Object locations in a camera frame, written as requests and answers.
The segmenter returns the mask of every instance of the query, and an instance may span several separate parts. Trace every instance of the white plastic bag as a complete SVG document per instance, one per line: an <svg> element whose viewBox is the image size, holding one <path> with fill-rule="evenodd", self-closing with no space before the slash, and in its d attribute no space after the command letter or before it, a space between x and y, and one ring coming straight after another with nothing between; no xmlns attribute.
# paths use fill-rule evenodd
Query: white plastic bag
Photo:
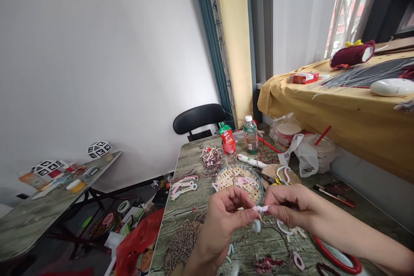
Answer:
<svg viewBox="0 0 414 276"><path fill-rule="evenodd" d="M276 130L277 126L282 123L293 123L293 124L300 126L300 128L303 128L302 124L293 115L293 112L290 112L280 118L274 119L272 124L270 125L269 136L270 138L272 138L275 144L278 143L277 130Z"/></svg>
<svg viewBox="0 0 414 276"><path fill-rule="evenodd" d="M283 166L289 165L290 154L294 152L299 159L301 177L309 177L316 173L325 173L336 156L336 147L332 140L324 138L318 146L316 140L320 135L295 135L292 144L285 153L278 154Z"/></svg>

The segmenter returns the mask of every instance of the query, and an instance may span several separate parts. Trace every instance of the hand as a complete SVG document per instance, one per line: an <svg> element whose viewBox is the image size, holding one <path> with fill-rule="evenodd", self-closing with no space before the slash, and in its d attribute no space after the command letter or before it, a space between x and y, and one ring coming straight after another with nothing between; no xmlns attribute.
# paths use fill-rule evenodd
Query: hand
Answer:
<svg viewBox="0 0 414 276"><path fill-rule="evenodd" d="M233 232L260 219L247 192L230 186L210 197L205 222L185 266L184 275L215 275L226 259Z"/></svg>
<svg viewBox="0 0 414 276"><path fill-rule="evenodd" d="M299 226L332 247L390 268L414 273L414 253L300 184L272 185L263 204L287 226Z"/></svg>

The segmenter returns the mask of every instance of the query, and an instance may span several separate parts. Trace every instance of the red box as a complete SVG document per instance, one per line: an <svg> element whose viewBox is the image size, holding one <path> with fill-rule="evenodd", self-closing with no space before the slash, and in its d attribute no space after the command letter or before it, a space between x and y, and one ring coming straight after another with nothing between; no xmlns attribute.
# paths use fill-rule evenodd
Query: red box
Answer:
<svg viewBox="0 0 414 276"><path fill-rule="evenodd" d="M289 82L295 84L309 84L316 82L319 78L319 73L301 72L289 76Z"/></svg>

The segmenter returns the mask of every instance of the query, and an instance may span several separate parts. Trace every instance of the pen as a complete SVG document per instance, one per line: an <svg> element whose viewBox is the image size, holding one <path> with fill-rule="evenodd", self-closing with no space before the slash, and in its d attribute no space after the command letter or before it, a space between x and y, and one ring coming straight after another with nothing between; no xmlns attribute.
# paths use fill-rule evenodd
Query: pen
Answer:
<svg viewBox="0 0 414 276"><path fill-rule="evenodd" d="M344 205L347 205L348 207L354 208L354 202L351 201L350 199L347 199L345 197L343 197L342 195L339 195L338 193L329 190L321 185L314 185L314 189L318 190L321 193L324 193L325 195L328 195L334 199L336 199L337 201L340 201L341 203L343 203Z"/></svg>

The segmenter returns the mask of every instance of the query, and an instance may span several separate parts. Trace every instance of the chair backrest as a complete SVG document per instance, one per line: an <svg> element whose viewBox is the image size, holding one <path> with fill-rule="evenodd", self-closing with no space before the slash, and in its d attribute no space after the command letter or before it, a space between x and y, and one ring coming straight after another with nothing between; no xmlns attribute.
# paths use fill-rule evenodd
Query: chair backrest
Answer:
<svg viewBox="0 0 414 276"><path fill-rule="evenodd" d="M226 112L217 103L210 103L198 106L179 114L172 128L176 134L182 135L204 125L223 122L226 119Z"/></svg>

